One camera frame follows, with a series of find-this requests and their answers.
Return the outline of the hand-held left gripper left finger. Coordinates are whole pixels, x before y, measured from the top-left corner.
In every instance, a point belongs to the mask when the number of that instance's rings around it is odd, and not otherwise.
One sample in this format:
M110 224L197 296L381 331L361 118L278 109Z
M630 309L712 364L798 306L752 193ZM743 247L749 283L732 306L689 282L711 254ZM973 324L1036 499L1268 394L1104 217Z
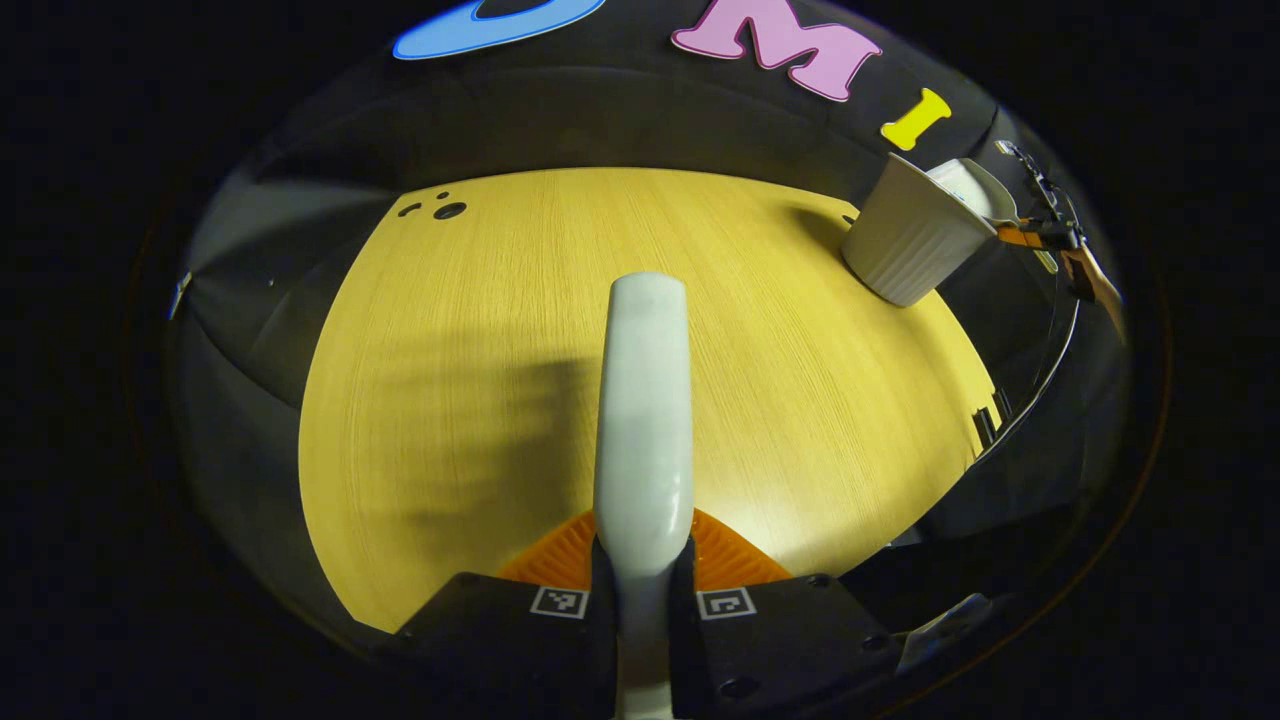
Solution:
M612 719L617 600L591 512L497 575L454 574L396 633L396 659L475 719Z

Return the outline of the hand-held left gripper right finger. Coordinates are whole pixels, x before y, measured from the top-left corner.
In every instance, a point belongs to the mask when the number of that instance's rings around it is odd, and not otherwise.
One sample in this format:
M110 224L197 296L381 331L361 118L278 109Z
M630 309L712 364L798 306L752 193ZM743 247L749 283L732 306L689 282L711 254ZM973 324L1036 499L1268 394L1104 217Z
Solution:
M893 637L829 574L792 575L695 511L668 594L680 719L791 719L892 675Z

